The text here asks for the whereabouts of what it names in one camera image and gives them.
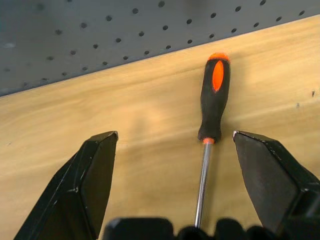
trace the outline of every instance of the screwdriver shaft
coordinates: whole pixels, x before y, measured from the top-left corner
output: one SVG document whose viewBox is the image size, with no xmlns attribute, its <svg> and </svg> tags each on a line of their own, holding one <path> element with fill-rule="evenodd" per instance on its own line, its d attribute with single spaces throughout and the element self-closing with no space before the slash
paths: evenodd
<svg viewBox="0 0 320 240">
<path fill-rule="evenodd" d="M 209 160 L 211 155 L 211 146 L 212 146 L 212 143 L 204 144 L 200 188 L 199 188 L 198 202 L 196 205 L 196 214 L 195 214 L 195 223 L 194 223 L 196 228 L 200 228 L 200 225 L 201 225 L 202 210 L 203 210 L 204 199 L 205 199 L 207 172 L 209 168 Z"/>
</svg>

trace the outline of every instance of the black and orange handle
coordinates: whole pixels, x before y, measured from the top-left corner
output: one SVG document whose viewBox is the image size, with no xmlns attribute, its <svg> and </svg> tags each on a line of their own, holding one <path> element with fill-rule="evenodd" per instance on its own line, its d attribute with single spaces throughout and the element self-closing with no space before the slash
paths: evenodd
<svg viewBox="0 0 320 240">
<path fill-rule="evenodd" d="M 211 55 L 205 65 L 201 91 L 202 123 L 198 139 L 216 143 L 221 138 L 221 118 L 230 85 L 230 60 L 223 53 Z"/>
</svg>

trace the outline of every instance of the pegboard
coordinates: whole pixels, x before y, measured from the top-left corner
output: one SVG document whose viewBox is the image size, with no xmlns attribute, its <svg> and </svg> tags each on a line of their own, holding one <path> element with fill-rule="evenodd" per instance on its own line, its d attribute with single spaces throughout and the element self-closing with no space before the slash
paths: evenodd
<svg viewBox="0 0 320 240">
<path fill-rule="evenodd" d="M 319 0 L 0 0 L 0 96 L 319 13 Z"/>
</svg>

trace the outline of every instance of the wood grain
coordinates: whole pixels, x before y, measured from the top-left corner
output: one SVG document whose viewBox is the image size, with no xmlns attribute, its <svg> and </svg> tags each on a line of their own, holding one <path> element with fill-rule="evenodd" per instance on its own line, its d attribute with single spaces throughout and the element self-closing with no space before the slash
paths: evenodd
<svg viewBox="0 0 320 240">
<path fill-rule="evenodd" d="M 320 177 L 319 23 L 314 16 L 1 97 L 1 239 L 15 236 L 82 142 L 110 130 L 119 141 L 104 224 L 125 216 L 166 217 L 175 231 L 193 224 L 203 153 L 200 92 L 214 52 L 231 59 L 231 86 L 203 228 L 212 233 L 226 216 L 258 224 L 232 131 L 281 141 Z"/>
</svg>

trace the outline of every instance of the wooden table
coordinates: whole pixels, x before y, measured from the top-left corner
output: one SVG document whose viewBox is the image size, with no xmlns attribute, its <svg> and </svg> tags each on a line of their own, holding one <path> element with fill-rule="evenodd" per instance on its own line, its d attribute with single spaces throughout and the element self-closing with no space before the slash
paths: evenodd
<svg viewBox="0 0 320 240">
<path fill-rule="evenodd" d="M 320 16 L 172 52 L 0 98 L 0 236 L 12 239 L 53 174 L 92 135 L 117 130 L 104 224 L 162 216 L 193 224 L 203 146 L 200 92 L 214 52 L 231 59 L 222 141 L 213 149 L 203 229 L 259 219 L 233 130 L 281 141 L 320 177 Z"/>
</svg>

